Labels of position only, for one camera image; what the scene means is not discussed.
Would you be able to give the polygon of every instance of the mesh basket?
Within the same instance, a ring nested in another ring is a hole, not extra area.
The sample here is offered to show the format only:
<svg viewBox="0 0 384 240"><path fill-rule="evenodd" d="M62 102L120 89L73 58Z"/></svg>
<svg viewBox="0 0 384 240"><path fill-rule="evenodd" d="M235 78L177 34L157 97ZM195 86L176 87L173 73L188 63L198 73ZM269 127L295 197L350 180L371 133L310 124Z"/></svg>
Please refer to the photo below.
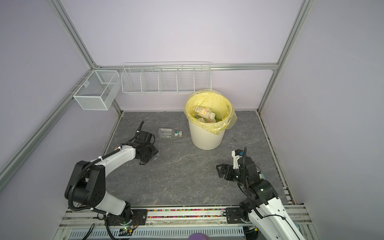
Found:
<svg viewBox="0 0 384 240"><path fill-rule="evenodd" d="M121 81L126 94L193 93L212 85L209 67L125 68Z"/></svg>
<svg viewBox="0 0 384 240"><path fill-rule="evenodd" d="M108 110L121 87L117 71L93 70L73 97L84 110Z"/></svg>

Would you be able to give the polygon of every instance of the gray marble tabletop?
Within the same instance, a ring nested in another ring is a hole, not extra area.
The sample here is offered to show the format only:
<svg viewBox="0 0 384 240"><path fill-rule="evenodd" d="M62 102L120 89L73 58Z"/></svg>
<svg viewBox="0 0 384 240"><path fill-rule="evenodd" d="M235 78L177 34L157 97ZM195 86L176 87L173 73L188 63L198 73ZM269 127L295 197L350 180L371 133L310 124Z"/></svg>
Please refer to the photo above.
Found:
<svg viewBox="0 0 384 240"><path fill-rule="evenodd" d="M159 153L148 164L139 160L123 164L106 178L107 191L132 206L154 205L237 205L246 199L235 182L217 175L216 165L233 164L231 151L247 147L251 157L278 192L285 197L272 154L254 111L236 112L236 124L225 131L222 143L213 150L201 150L191 140L183 112L125 112L108 149L128 140L145 121L142 129L155 134ZM158 137L160 127L182 131L182 137Z"/></svg>

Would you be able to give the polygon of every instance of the white sticker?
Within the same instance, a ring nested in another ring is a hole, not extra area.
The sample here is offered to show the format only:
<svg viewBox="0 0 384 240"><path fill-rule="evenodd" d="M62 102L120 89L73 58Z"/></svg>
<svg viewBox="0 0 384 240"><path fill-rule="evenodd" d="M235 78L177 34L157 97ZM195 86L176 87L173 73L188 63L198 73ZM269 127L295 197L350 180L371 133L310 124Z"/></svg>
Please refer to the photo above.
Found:
<svg viewBox="0 0 384 240"><path fill-rule="evenodd" d="M83 86L84 86L85 88L87 88L88 85L89 85L89 80L85 81L85 83L83 84Z"/></svg>

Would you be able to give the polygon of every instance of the rectangular divided wire basket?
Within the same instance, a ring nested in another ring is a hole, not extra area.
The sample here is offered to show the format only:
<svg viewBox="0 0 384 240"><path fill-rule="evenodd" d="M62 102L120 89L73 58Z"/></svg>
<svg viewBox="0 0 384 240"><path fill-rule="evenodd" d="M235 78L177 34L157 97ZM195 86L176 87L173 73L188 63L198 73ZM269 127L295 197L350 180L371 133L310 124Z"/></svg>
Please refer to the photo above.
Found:
<svg viewBox="0 0 384 240"><path fill-rule="evenodd" d="M210 67L124 68L122 91L126 94L193 93L212 87Z"/></svg>
<svg viewBox="0 0 384 240"><path fill-rule="evenodd" d="M120 87L117 71L93 70L73 97L84 110L108 110Z"/></svg>

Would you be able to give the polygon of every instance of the trash can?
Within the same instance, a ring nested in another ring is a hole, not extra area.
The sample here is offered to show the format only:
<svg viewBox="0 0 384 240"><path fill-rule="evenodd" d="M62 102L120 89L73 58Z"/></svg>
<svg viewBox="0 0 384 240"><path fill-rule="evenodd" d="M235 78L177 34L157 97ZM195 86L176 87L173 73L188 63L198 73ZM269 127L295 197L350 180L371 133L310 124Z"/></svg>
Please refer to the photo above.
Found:
<svg viewBox="0 0 384 240"><path fill-rule="evenodd" d="M216 114L216 123L198 121L193 106L209 107ZM233 105L221 93L212 89L200 90L189 96L184 113L188 118L192 142L203 150L211 150L220 145L226 129L231 128L237 116Z"/></svg>

